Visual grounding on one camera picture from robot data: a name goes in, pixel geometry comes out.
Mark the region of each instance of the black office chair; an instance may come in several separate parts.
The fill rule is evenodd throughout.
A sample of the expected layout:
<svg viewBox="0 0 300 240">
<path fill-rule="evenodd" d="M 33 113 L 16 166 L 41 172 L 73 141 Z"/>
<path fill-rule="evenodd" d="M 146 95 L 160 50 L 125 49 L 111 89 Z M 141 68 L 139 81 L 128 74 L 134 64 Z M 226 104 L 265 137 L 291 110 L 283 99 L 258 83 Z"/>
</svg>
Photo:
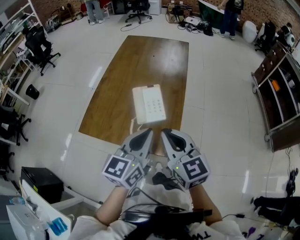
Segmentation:
<svg viewBox="0 0 300 240">
<path fill-rule="evenodd" d="M 46 40 L 43 27 L 39 27 L 34 30 L 31 29 L 27 32 L 25 46 L 28 47 L 34 54 L 34 60 L 32 60 L 32 62 L 38 64 L 42 68 L 41 76 L 44 75 L 43 70 L 47 63 L 50 63 L 53 67 L 55 67 L 50 60 L 57 55 L 61 56 L 59 52 L 51 55 L 51 43 Z"/>
<path fill-rule="evenodd" d="M 28 118 L 22 122 L 24 117 L 24 114 L 18 116 L 12 107 L 0 106 L 0 135 L 4 139 L 15 137 L 17 146 L 20 146 L 20 135 L 26 142 L 28 142 L 28 139 L 23 133 L 23 127 L 27 122 L 31 122 L 31 119 Z M 7 124 L 8 128 L 5 129 L 2 127 L 2 123 Z"/>
<path fill-rule="evenodd" d="M 152 16 L 146 15 L 142 11 L 147 11 L 150 8 L 150 3 L 148 0 L 129 0 L 125 1 L 125 9 L 126 10 L 133 10 L 135 14 L 129 14 L 128 19 L 125 20 L 127 23 L 129 19 L 132 19 L 134 17 L 138 17 L 139 24 L 142 23 L 141 16 L 143 17 L 149 17 L 149 19 L 152 19 Z"/>
<path fill-rule="evenodd" d="M 2 176 L 5 181 L 8 181 L 6 174 L 9 172 L 9 170 L 12 173 L 15 172 L 13 169 L 11 169 L 9 164 L 10 157 L 14 156 L 15 153 L 9 152 L 9 145 L 5 143 L 0 143 L 0 152 L 0 176 Z"/>
<path fill-rule="evenodd" d="M 271 21 L 266 22 L 263 35 L 256 41 L 255 46 L 258 46 L 258 48 L 256 48 L 255 51 L 262 51 L 267 55 L 274 44 L 275 33 L 276 26 Z"/>
</svg>

